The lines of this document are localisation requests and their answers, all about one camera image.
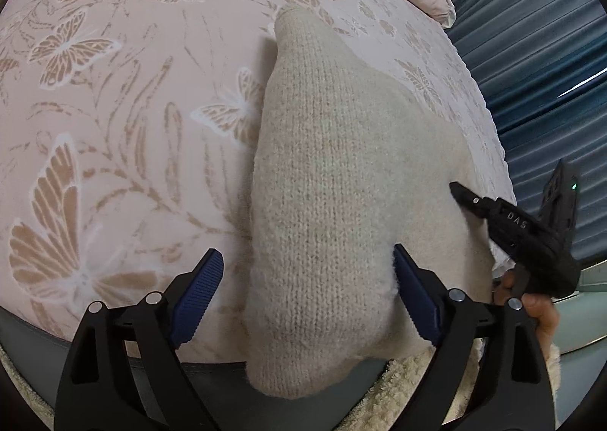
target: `finger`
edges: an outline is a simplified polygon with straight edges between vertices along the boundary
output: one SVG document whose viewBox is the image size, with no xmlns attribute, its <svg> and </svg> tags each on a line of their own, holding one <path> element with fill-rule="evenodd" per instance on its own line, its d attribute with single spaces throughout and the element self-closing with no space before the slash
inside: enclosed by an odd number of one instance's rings
<svg viewBox="0 0 607 431">
<path fill-rule="evenodd" d="M 523 306 L 527 314 L 532 318 L 537 318 L 538 327 L 535 330 L 539 346 L 548 357 L 550 354 L 550 345 L 554 339 L 560 321 L 560 313 L 554 307 L 550 297 L 538 294 L 525 294 L 522 298 Z"/>
<path fill-rule="evenodd" d="M 498 285 L 494 291 L 494 303 L 497 306 L 503 306 L 511 297 L 510 289 L 506 289 L 503 285 Z"/>
<path fill-rule="evenodd" d="M 502 285 L 507 289 L 512 289 L 515 280 L 516 275 L 514 274 L 514 270 L 508 270 L 508 272 L 502 276 Z"/>
</svg>

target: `beige knit fabric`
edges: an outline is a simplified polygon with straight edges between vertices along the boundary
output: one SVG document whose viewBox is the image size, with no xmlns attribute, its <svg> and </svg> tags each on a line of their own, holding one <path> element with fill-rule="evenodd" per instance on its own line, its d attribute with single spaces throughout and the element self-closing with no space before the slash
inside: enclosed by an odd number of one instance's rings
<svg viewBox="0 0 607 431">
<path fill-rule="evenodd" d="M 419 354 L 397 294 L 403 243 L 445 286 L 488 301 L 486 229 L 450 195 L 477 188 L 459 129 L 356 57 L 309 11 L 284 8 L 252 191 L 247 372 L 269 395 L 338 382 L 361 358 Z"/>
</svg>

